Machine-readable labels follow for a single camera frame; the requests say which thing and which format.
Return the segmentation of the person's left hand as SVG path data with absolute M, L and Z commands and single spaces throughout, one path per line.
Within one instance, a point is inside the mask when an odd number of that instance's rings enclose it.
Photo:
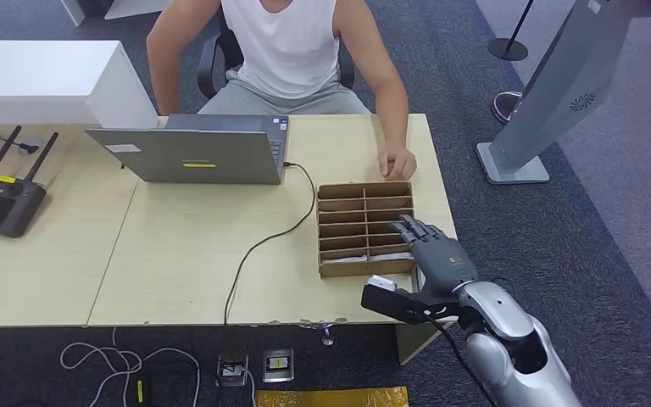
M 415 156 L 401 142 L 386 142 L 379 154 L 379 165 L 387 181 L 408 181 L 417 170 Z

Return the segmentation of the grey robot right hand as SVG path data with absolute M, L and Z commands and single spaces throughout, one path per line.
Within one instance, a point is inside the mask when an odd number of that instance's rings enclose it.
M 478 271 L 461 243 L 438 226 L 410 215 L 400 215 L 389 226 L 409 246 L 425 276 L 424 287 L 437 296 L 450 296 L 460 286 L 478 280 Z

